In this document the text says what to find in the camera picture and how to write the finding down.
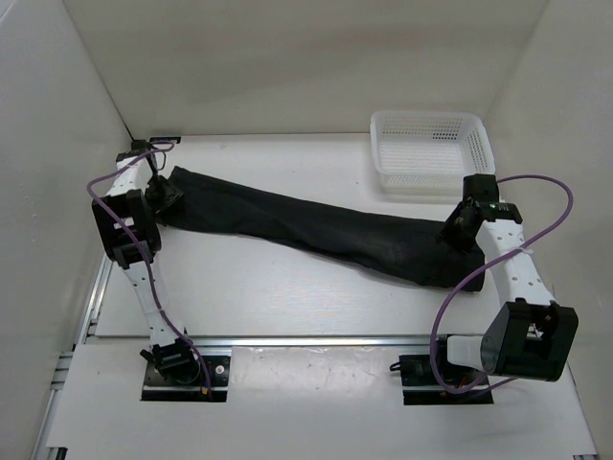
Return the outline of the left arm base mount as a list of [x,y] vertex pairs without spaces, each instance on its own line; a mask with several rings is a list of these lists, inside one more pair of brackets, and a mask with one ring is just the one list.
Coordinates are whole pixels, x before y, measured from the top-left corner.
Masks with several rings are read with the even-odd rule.
[[163,375],[149,362],[144,373],[141,390],[142,402],[160,403],[225,403],[231,374],[231,356],[214,352],[203,356],[211,388],[205,384],[205,376],[196,369],[188,371],[177,379],[169,374]]

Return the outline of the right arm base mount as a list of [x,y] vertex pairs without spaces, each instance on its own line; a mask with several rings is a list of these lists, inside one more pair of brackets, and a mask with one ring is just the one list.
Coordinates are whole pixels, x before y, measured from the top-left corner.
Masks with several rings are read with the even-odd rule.
[[[437,340],[437,348],[436,362],[446,385],[462,389],[477,380],[479,371],[448,362],[445,338]],[[463,394],[444,390],[434,376],[427,353],[399,355],[389,371],[400,378],[404,406],[494,404],[488,379]]]

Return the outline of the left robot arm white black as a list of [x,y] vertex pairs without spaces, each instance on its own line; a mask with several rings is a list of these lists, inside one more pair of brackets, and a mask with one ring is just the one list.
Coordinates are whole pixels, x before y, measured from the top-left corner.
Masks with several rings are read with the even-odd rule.
[[90,181],[92,212],[104,252],[131,283],[147,322],[149,346],[141,356],[161,377],[180,384],[202,375],[187,330],[168,313],[168,299],[155,262],[162,248],[163,214],[183,204],[184,194],[160,174],[174,139],[136,140],[116,157],[114,173]]

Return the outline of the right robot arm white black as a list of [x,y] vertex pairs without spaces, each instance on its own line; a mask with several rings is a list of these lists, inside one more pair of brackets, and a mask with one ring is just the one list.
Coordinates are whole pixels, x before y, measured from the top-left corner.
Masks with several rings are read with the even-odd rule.
[[545,287],[531,252],[534,243],[569,217],[574,205],[571,189],[555,182],[566,194],[566,207],[552,224],[527,238],[517,206],[499,195],[501,182],[493,174],[466,176],[462,200],[440,233],[444,242],[462,253],[481,249],[486,260],[452,289],[440,310],[446,311],[463,288],[486,272],[492,276],[501,306],[482,335],[452,334],[440,339],[443,317],[436,315],[429,357],[438,383],[456,380],[465,368],[478,372],[477,383],[487,376],[557,381],[579,326],[576,311],[562,307]]

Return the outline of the black trousers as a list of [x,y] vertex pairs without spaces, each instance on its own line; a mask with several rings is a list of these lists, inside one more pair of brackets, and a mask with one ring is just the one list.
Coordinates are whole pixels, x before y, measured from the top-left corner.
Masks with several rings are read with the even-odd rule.
[[274,242],[427,288],[454,288],[484,265],[440,240],[443,223],[401,218],[269,193],[176,167],[182,198],[161,214],[184,231]]

